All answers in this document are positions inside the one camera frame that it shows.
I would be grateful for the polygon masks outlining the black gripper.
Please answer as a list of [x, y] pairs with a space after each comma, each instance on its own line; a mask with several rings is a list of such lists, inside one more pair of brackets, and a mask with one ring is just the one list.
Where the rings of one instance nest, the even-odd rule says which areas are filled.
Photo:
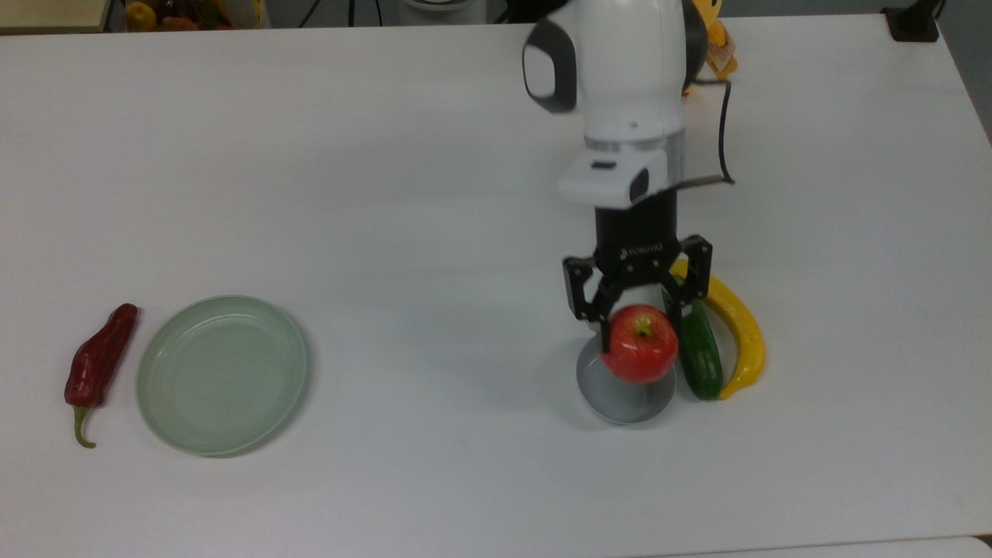
[[[708, 296], [712, 245], [703, 236], [679, 243], [677, 192], [662, 191], [627, 209], [596, 208], [594, 215], [593, 257], [564, 258], [563, 276], [568, 307], [598, 333], [600, 352], [611, 352], [610, 315], [621, 291], [628, 289], [663, 284], [665, 314], [674, 332], [682, 333], [684, 311]], [[685, 258], [676, 258], [679, 253]], [[673, 275], [676, 264], [685, 265], [681, 283]], [[586, 285], [597, 269], [598, 289], [588, 299]]]

